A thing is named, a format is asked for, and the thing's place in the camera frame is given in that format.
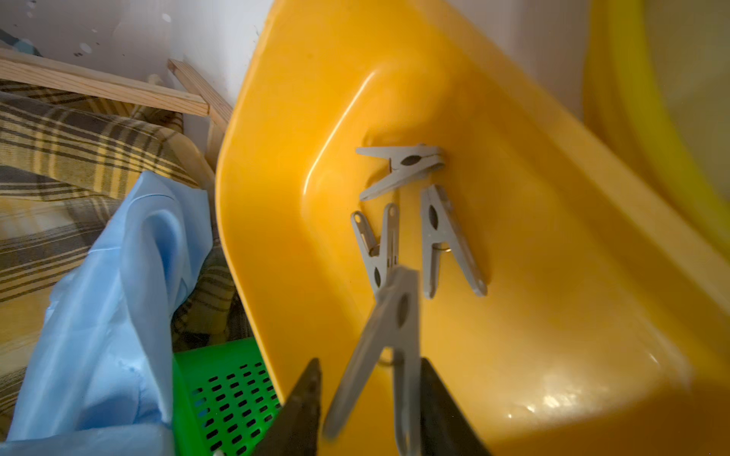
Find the light blue shirt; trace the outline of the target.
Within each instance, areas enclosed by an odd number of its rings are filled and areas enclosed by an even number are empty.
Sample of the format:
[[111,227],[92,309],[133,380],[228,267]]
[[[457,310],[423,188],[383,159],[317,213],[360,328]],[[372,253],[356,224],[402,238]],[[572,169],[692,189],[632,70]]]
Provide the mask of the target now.
[[207,193],[142,174],[51,292],[5,455],[171,455],[171,320],[213,245]]

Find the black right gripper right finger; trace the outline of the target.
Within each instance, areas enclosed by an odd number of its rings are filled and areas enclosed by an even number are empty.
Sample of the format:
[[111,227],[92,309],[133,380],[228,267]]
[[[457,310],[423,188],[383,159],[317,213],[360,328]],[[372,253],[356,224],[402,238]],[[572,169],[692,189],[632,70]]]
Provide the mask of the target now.
[[425,357],[421,359],[420,413],[422,455],[492,456]]

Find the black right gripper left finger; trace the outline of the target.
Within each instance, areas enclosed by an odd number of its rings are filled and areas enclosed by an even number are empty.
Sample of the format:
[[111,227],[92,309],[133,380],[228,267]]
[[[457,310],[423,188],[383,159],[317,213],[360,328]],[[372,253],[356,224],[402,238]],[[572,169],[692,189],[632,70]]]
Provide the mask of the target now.
[[321,363],[311,359],[253,455],[316,456],[321,421]]

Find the green plastic mesh basket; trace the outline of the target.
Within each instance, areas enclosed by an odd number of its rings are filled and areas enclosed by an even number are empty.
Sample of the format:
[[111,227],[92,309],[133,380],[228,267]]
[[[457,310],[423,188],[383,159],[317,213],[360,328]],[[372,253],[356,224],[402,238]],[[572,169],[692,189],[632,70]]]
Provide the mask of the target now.
[[178,455],[251,455],[281,404],[254,338],[176,353]]

